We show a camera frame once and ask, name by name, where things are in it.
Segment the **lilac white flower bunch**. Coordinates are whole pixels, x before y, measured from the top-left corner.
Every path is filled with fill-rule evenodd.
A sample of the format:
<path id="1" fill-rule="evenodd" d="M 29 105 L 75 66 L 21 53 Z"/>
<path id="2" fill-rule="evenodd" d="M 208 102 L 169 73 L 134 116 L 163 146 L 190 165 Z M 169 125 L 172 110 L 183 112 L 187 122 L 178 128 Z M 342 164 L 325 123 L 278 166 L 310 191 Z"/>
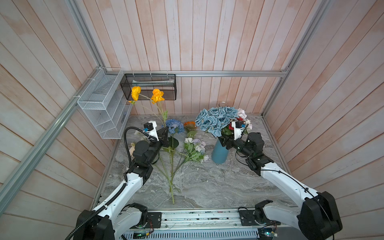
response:
<path id="1" fill-rule="evenodd" d="M 251 121 L 249 119 L 247 119 L 247 115 L 246 115 L 245 110 L 238 109 L 238 118 L 237 119 L 239 121 L 245 122 L 245 131 L 246 131 L 246 133 L 249 133 L 252 130 L 253 125 L 251 124 Z"/>

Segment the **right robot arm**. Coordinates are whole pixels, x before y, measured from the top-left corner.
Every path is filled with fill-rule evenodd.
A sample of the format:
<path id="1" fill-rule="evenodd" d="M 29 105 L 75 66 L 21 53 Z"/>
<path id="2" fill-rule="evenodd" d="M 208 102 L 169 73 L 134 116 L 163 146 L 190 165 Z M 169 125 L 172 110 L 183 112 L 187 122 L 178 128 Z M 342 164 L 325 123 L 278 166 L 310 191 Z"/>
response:
<path id="1" fill-rule="evenodd" d="M 222 136 L 219 141 L 223 147 L 233 148 L 244 156 L 251 171 L 274 184 L 296 204 L 287 207 L 272 200 L 256 204 L 257 224 L 269 226 L 280 222 L 300 230 L 308 240 L 334 238 L 343 229 L 335 198 L 302 184 L 267 157 L 260 133 L 250 133 L 246 140 Z"/>

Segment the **yellow flower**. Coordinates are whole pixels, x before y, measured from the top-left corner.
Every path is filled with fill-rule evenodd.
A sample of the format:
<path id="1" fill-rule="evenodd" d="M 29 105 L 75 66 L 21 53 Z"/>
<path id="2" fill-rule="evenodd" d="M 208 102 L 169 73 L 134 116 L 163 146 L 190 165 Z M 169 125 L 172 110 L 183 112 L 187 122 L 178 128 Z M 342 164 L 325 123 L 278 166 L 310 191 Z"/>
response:
<path id="1" fill-rule="evenodd" d="M 139 97 L 142 97 L 142 98 L 145 98 L 146 100 L 149 100 L 150 103 L 156 107 L 157 109 L 157 112 L 155 110 L 152 109 L 152 107 L 146 107 L 144 105 L 143 108 L 150 111 L 153 115 L 155 115 L 163 124 L 163 126 L 165 127 L 166 126 L 166 121 L 168 119 L 168 111 L 164 111 L 163 110 L 163 107 L 161 104 L 161 102 L 165 101 L 165 98 L 164 98 L 164 92 L 159 90 L 159 89 L 154 89 L 152 91 L 152 96 L 149 98 L 143 94 L 141 94 L 141 87 L 133 87 L 132 90 L 131 90 L 131 97 L 132 97 L 132 100 L 129 101 L 129 103 L 131 105 L 135 105 L 137 103 L 137 101 L 139 100 Z"/>

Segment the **dusty blue rose bunch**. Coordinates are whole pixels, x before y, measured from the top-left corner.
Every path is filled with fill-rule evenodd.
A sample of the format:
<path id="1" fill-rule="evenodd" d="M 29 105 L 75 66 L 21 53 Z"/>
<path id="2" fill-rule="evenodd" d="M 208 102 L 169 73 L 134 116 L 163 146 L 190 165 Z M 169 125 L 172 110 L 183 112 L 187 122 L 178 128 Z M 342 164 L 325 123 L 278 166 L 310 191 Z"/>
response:
<path id="1" fill-rule="evenodd" d="M 203 109 L 197 115 L 195 126 L 201 131 L 211 133 L 214 137 L 218 138 L 222 136 L 222 129 L 238 117 L 238 110 L 233 107 Z"/>

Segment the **clear glass vase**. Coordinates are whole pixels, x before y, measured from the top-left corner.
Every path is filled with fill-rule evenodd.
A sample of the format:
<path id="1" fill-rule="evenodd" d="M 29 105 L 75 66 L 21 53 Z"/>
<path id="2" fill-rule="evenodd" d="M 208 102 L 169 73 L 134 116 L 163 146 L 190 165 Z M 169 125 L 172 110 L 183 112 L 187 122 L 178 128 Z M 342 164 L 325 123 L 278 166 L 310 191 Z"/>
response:
<path id="1" fill-rule="evenodd" d="M 220 102 L 218 107 L 228 107 L 229 105 L 226 102 Z"/>

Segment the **teal ceramic vase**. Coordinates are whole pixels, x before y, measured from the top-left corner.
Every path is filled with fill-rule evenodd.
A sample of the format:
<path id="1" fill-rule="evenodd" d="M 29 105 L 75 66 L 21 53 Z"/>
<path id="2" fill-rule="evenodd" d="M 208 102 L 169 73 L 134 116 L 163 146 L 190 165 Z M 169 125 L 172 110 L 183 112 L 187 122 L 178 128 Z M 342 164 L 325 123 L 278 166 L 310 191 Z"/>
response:
<path id="1" fill-rule="evenodd" d="M 226 147 L 223 147 L 220 140 L 218 139 L 211 155 L 212 161 L 219 165 L 223 164 L 226 162 L 228 154 L 229 150 Z"/>

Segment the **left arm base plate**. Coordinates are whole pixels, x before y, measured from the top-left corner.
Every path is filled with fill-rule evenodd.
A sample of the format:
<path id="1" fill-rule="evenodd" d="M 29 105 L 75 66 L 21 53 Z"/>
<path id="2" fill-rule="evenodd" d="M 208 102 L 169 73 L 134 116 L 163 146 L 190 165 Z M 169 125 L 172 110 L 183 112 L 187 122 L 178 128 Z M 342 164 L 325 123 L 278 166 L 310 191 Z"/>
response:
<path id="1" fill-rule="evenodd" d="M 146 220 L 142 223 L 139 223 L 136 226 L 131 227 L 132 230 L 138 229 L 159 229 L 162 222 L 162 213 L 161 212 L 149 212 L 146 215 Z"/>

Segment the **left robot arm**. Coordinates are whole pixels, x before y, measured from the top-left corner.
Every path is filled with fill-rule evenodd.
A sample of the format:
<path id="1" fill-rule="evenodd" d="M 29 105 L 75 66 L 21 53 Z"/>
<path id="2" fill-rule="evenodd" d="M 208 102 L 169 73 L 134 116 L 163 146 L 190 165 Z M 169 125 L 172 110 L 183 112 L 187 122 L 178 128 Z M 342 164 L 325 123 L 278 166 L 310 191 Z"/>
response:
<path id="1" fill-rule="evenodd" d="M 161 148 L 168 147 L 169 128 L 156 129 L 154 121 L 138 129 L 147 140 L 135 144 L 128 154 L 129 169 L 123 181 L 93 210 L 84 210 L 76 227 L 66 237 L 68 240 L 118 240 L 129 228 L 146 225 L 148 209 L 140 204 L 128 204 L 128 200 L 146 183 L 153 171 L 153 162 Z"/>

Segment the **orange flower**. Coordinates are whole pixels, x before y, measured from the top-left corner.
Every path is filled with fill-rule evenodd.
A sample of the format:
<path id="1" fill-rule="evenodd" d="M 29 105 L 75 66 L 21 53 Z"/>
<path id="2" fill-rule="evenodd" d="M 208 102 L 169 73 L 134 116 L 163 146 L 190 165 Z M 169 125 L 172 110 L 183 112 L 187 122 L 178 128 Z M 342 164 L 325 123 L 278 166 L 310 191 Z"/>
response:
<path id="1" fill-rule="evenodd" d="M 187 133 L 187 137 L 188 138 L 193 138 L 196 135 L 196 133 L 197 133 L 196 124 L 195 124 L 195 122 L 192 122 L 192 121 L 185 122 L 184 123 L 184 129 L 185 129 L 185 131 Z"/>

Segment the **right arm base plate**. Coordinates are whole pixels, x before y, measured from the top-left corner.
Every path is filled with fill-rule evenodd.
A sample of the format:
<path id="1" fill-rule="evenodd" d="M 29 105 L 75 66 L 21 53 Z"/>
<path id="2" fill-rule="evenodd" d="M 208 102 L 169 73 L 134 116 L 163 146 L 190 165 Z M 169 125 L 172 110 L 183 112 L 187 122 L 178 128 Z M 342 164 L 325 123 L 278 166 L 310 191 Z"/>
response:
<path id="1" fill-rule="evenodd" d="M 241 225 L 243 227 L 249 227 L 249 226 L 280 226 L 281 222 L 277 221 L 271 221 L 271 220 L 257 220 L 255 217 L 255 211 L 254 210 L 248 210 L 247 208 L 239 207 L 238 208 L 238 214 L 240 217 Z"/>

